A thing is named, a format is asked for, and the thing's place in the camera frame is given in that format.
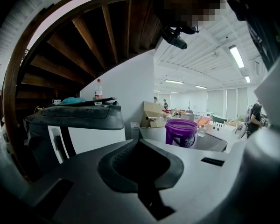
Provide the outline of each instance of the gray plastic surface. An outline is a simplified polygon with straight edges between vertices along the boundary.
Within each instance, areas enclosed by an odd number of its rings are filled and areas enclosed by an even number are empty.
[[[214,210],[233,186],[245,148],[242,144],[235,144],[226,154],[146,141],[178,156],[184,163],[184,172],[177,184],[160,191],[164,205],[175,213],[158,223],[195,223]],[[61,178],[73,182],[73,186],[54,213],[53,222],[156,223],[136,193],[116,192],[99,176],[98,163],[101,158],[129,142],[131,140],[115,143],[66,160],[34,183],[24,201],[29,206],[35,206],[52,184]],[[211,165],[201,161],[205,157],[225,163],[222,167]]]
[[[28,125],[120,130],[124,122],[119,105],[54,106],[25,118]]]

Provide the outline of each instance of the wooden handrail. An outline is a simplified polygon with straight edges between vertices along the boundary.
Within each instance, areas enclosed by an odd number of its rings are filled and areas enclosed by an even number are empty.
[[[74,18],[81,16],[83,13],[93,10],[97,7],[101,7],[106,4],[125,1],[125,0],[92,0],[86,2],[70,12],[59,18],[55,21],[34,43],[32,48],[29,50],[26,55],[23,63],[21,60],[25,49],[28,46],[29,41],[31,40],[34,32],[37,30],[39,25],[52,13],[46,9],[43,9],[27,26],[21,37],[19,38],[14,51],[12,53],[11,59],[7,66],[7,71],[5,74],[4,84],[3,84],[3,111],[5,117],[5,124],[7,129],[7,135],[13,148],[14,155],[23,169],[26,176],[29,178],[29,174],[25,172],[23,154],[23,142],[20,139],[17,133],[17,119],[16,119],[16,108],[15,108],[15,99],[16,99],[16,87],[20,85],[25,74],[26,67],[32,62],[36,55],[36,48],[42,43],[46,42],[55,31],[61,28],[67,22],[71,22]]]

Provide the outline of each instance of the plastic bottle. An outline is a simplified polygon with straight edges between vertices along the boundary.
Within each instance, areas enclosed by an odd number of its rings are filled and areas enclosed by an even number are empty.
[[[198,129],[198,136],[199,137],[204,137],[206,134],[206,126],[205,125],[201,125]]]
[[[103,98],[103,87],[101,85],[101,80],[100,79],[98,79],[97,85],[95,87],[94,97],[96,99],[102,99]]]

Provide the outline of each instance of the window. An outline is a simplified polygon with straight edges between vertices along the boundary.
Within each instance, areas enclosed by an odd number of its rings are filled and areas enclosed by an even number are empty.
[[[245,115],[248,108],[248,89],[238,88],[238,114]]]
[[[237,92],[236,89],[226,90],[226,118],[235,119],[237,106]]]
[[[207,92],[207,111],[223,116],[223,90]]]

